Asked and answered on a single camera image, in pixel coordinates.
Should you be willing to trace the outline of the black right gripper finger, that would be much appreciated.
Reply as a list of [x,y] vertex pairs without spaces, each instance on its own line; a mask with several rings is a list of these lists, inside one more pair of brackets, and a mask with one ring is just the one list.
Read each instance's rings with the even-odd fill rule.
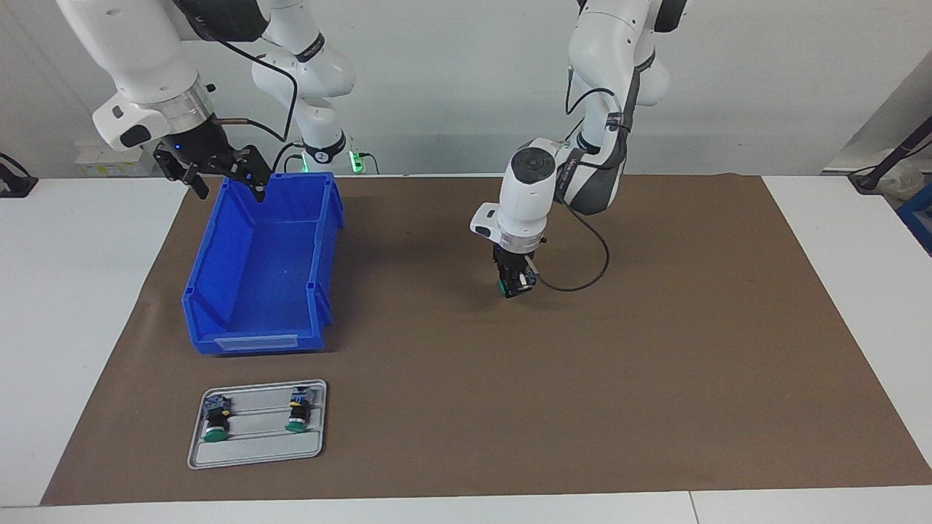
[[231,179],[247,186],[253,198],[261,203],[266,199],[271,169],[255,146],[234,149],[232,152]]
[[167,180],[180,182],[187,188],[192,189],[197,198],[207,199],[210,189],[201,177],[199,166],[196,163],[184,165],[164,145],[154,147],[153,158]]

